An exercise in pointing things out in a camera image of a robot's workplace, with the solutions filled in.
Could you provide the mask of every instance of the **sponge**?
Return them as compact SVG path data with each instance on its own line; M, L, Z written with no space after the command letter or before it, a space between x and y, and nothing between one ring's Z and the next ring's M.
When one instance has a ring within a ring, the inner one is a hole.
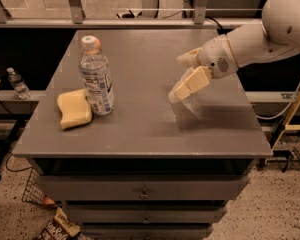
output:
M57 103L62 112L60 125L63 130L91 122L91 107L84 89L60 94Z

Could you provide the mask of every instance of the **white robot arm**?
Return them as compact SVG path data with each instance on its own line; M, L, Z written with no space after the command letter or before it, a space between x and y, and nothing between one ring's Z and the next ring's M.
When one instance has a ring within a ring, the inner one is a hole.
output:
M189 68L169 93L180 102L207 86L252 63L267 63L300 53L300 0L268 0L262 23L247 24L206 42L177 58Z

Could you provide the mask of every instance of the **gray table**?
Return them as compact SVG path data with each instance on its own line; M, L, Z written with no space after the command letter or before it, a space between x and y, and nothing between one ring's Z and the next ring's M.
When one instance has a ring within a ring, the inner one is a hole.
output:
M101 40L109 58L115 109L62 131L56 99L83 88L78 64L86 34ZM271 155L236 75L213 80L184 103L168 101L185 71L175 58L215 36L214 30L76 33L13 154L30 161L41 188L87 234L205 237L225 213L211 202L235 199L254 161Z

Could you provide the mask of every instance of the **water bottle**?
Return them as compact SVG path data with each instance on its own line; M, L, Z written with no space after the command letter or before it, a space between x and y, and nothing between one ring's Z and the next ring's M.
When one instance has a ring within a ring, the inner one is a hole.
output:
M102 54L94 36L82 38L84 55L79 65L87 101L96 115L112 112L114 104L108 58Z
M8 68L7 72L8 80L15 92L17 93L18 97L22 100L29 99L31 97L31 93L29 91L28 86L23 81L21 75L13 68Z

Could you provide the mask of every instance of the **speckled floor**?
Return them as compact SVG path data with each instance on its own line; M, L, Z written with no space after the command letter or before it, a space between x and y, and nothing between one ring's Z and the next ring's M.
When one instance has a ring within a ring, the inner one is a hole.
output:
M297 148L300 136L282 139L279 149ZM29 164L12 157L10 168ZM292 163L282 173L285 163L268 162L250 172L248 186L240 196L227 204L228 212L214 224L208 240L296 239L300 240L300 164ZM0 240L27 240L37 236L54 211L22 202L29 171L12 173L5 166L0 181Z

